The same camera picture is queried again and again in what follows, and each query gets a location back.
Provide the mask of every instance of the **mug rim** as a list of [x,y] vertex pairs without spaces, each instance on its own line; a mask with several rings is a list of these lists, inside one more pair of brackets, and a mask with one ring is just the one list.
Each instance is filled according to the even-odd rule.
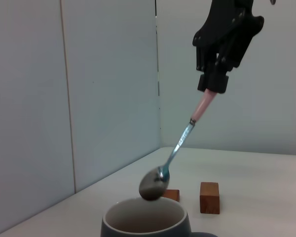
[[183,218],[182,218],[178,223],[176,223],[176,224],[174,224],[174,225],[172,225],[172,226],[170,226],[170,227],[168,227],[168,228],[165,228],[165,229],[163,229],[163,230],[160,230],[160,231],[147,232],[147,233],[133,233],[133,232],[120,231],[120,230],[118,230],[118,229],[112,227],[111,225],[109,225],[109,224],[107,223],[107,221],[106,221],[106,215],[107,215],[107,213],[108,213],[113,207],[115,207],[115,206],[117,206],[117,205],[119,205],[119,204],[121,204],[121,203],[127,202],[127,201],[131,201],[131,200],[139,200],[139,199],[142,199],[142,197],[129,198],[129,199],[126,199],[126,200],[119,201],[119,202],[115,203],[113,206],[111,206],[111,207],[110,207],[110,208],[104,213],[103,218],[102,218],[103,223],[104,223],[108,228],[110,228],[111,230],[116,231],[116,232],[119,232],[119,233],[121,233],[121,234],[134,235],[134,236],[135,236],[135,235],[136,235],[136,236],[145,236],[145,235],[157,234],[157,233],[162,233],[162,232],[168,231],[168,230],[170,230],[170,229],[172,229],[172,228],[178,226],[179,224],[181,224],[181,223],[186,219],[187,211],[183,208],[183,206],[182,206],[179,202],[174,201],[174,200],[169,199],[169,198],[166,198],[166,197],[160,197],[160,199],[162,199],[162,200],[165,200],[165,201],[168,201],[168,202],[172,202],[173,204],[179,206],[179,207],[181,208],[181,210],[184,212]]

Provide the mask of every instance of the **wall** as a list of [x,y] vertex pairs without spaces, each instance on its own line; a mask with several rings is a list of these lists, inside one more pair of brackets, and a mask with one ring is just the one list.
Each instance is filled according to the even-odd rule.
[[59,1],[0,0],[0,232],[72,194]]
[[[177,143],[202,93],[192,39],[211,0],[157,0],[162,146]],[[262,32],[251,42],[227,91],[218,95],[185,146],[296,154],[296,0],[255,0]]]
[[160,146],[154,0],[63,1],[76,189]]

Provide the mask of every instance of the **wooden block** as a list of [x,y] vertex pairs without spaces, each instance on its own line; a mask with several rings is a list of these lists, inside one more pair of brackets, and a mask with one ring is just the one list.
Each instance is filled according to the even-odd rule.
[[219,214],[220,198],[218,183],[202,182],[199,201],[201,213]]
[[180,191],[167,189],[166,192],[163,194],[163,197],[172,199],[174,201],[180,201]]

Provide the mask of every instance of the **white table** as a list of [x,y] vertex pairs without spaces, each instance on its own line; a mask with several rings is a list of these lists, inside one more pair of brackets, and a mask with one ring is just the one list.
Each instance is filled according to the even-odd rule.
[[[158,151],[1,234],[0,237],[98,237],[114,203],[137,197],[142,176],[162,164]],[[193,231],[219,237],[296,237],[296,156],[182,149],[171,164]],[[218,182],[221,214],[200,214],[200,183]]]

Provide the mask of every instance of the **pink tape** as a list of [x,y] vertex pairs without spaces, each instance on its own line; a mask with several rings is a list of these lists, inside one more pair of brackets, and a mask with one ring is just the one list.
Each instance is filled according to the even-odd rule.
[[205,90],[204,95],[200,102],[198,103],[191,119],[195,120],[196,122],[202,117],[203,113],[209,106],[209,104],[212,102],[212,100],[215,98],[217,93],[212,92],[208,89]]

